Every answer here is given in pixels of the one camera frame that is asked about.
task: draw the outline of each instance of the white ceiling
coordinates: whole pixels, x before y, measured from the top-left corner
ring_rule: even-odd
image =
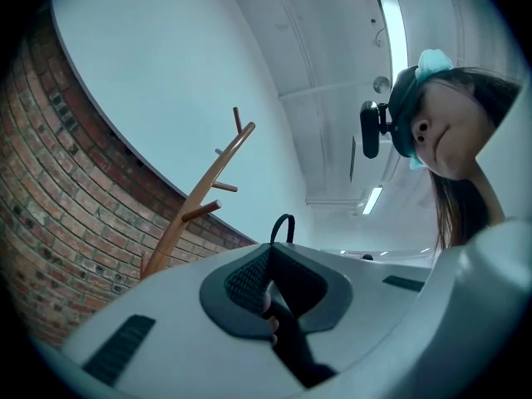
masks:
[[[306,181],[307,203],[315,209],[318,225],[335,218],[360,219],[357,226],[362,219],[371,226],[417,223],[418,236],[435,238],[435,225],[426,223],[435,212],[428,174],[410,170],[384,136],[377,158],[369,160],[362,153],[361,104],[387,102],[389,97],[372,87],[377,76],[390,77],[384,32],[376,43],[384,27],[377,0],[236,2],[277,87]],[[469,62],[498,71],[516,71],[519,66],[515,59],[509,62],[508,54],[515,51],[485,0],[399,2],[410,65],[417,63],[422,50],[441,48],[457,66]],[[497,47],[500,57],[482,53],[480,39]],[[353,137],[357,146],[351,181]],[[371,220],[364,219],[363,205],[378,185],[384,186],[382,195]]]

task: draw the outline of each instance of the hand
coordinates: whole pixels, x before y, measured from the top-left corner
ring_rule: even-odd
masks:
[[[266,312],[269,307],[271,306],[272,304],[272,298],[271,296],[269,295],[269,293],[265,293],[264,294],[264,310],[263,312]],[[279,328],[279,321],[277,320],[277,318],[275,316],[272,316],[270,318],[268,318],[268,322],[272,324],[272,327],[273,327],[273,332],[275,333],[278,328]],[[272,346],[275,346],[277,344],[277,336],[274,334],[272,336]]]

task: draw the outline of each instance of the light fixture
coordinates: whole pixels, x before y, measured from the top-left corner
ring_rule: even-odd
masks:
[[[406,48],[405,24],[402,20],[399,0],[378,0],[381,7],[384,27],[388,37],[390,58],[392,59],[392,86],[397,75],[408,68],[408,50]]]
[[[375,206],[375,203],[379,199],[379,195],[382,192],[382,186],[378,186],[376,188],[373,188],[371,194],[369,195],[369,199],[367,200],[366,207],[364,207],[364,211],[362,214],[370,214],[373,210],[373,207]]]

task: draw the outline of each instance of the wooden coat rack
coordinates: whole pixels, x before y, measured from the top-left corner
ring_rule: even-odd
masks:
[[[153,273],[157,273],[163,270],[170,259],[172,251],[180,240],[186,225],[193,219],[203,216],[208,213],[212,213],[222,207],[222,204],[216,200],[206,205],[201,205],[201,201],[205,198],[210,188],[216,188],[219,190],[228,190],[230,192],[236,192],[238,188],[232,185],[226,185],[216,181],[219,174],[229,163],[233,155],[244,143],[248,136],[255,128],[255,124],[250,122],[244,128],[240,123],[239,109],[233,108],[234,121],[236,123],[237,136],[233,141],[225,148],[225,150],[219,154],[216,161],[210,166],[198,184],[190,192],[189,197],[181,207],[180,211],[174,217],[170,226],[163,234],[157,247],[150,257],[149,261],[143,259],[142,268],[140,271],[140,280],[146,279]]]

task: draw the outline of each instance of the ceiling light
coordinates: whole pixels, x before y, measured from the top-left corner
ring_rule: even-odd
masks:
[[[405,24],[402,21],[399,0],[378,0],[386,28],[390,58],[392,59],[392,86],[397,75],[408,68],[408,51],[406,49]]]
[[[379,195],[382,192],[382,187],[378,186],[376,188],[373,188],[372,193],[369,195],[369,200],[366,203],[366,207],[364,208],[364,211],[362,214],[370,214],[373,210],[373,207],[375,206],[375,203],[379,199]]]

